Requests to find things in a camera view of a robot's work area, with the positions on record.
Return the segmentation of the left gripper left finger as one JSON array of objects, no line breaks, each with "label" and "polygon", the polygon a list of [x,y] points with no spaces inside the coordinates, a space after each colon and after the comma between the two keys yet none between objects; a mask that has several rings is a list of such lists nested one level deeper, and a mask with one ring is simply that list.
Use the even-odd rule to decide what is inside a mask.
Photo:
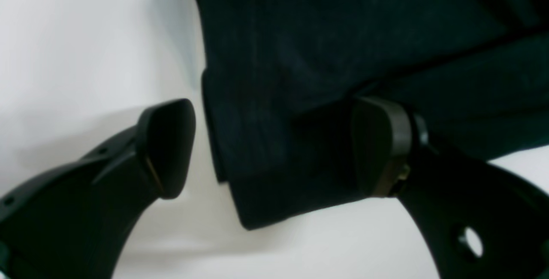
[{"label": "left gripper left finger", "polygon": [[156,200],[184,189],[196,130],[193,105],[148,107],[135,126],[1,199],[1,273],[9,279],[110,279]]}]

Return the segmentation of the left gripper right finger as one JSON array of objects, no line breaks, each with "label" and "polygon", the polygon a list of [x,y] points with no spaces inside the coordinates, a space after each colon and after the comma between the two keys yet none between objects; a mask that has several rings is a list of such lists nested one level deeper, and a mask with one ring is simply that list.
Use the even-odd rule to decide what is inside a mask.
[{"label": "left gripper right finger", "polygon": [[378,97],[351,114],[359,189],[396,198],[442,279],[546,279],[548,195],[502,168],[429,140],[423,118]]}]

